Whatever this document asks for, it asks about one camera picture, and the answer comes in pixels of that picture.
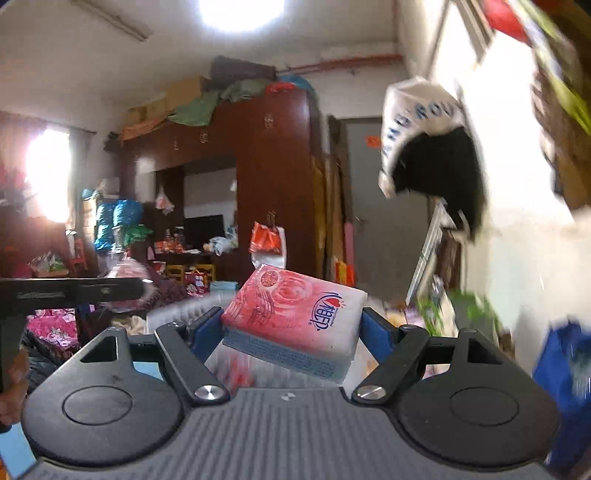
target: white plastic bag hanging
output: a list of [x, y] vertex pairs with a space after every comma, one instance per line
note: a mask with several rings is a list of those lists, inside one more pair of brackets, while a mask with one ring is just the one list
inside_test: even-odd
[[162, 213], [168, 215], [174, 210], [173, 203], [168, 199], [164, 193], [164, 187], [161, 185], [156, 195], [156, 208], [162, 210]]

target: floral blanket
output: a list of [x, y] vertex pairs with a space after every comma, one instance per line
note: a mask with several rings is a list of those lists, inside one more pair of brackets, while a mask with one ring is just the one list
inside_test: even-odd
[[36, 310], [27, 319], [27, 329], [40, 339], [64, 350], [78, 346], [74, 309]]

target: black cloth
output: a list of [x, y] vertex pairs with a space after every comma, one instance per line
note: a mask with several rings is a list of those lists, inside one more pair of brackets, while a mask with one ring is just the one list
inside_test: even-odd
[[27, 373], [29, 389], [27, 393], [30, 395], [46, 378], [60, 368], [67, 358], [60, 356], [29, 330], [25, 330], [21, 344], [29, 354], [30, 369]]
[[484, 186], [476, 149], [464, 127], [444, 135], [426, 133], [401, 150], [392, 173], [396, 192], [412, 190], [438, 196], [458, 228], [463, 212], [474, 236], [482, 221]]

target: ceiling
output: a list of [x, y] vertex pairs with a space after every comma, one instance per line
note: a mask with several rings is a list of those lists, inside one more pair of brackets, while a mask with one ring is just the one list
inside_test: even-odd
[[246, 34], [205, 27], [197, 0], [96, 1], [153, 35], [134, 40], [69, 0], [12, 0], [0, 14], [0, 109], [45, 100], [128, 108], [207, 74], [218, 54], [256, 60], [394, 39], [392, 0], [285, 0], [280, 19]]

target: cabinet door handle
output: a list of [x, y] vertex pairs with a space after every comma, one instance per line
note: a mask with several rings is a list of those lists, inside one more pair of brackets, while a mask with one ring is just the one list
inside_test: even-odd
[[274, 122], [275, 122], [275, 118], [273, 117], [272, 113], [268, 113], [265, 115], [265, 128], [266, 129], [273, 128]]

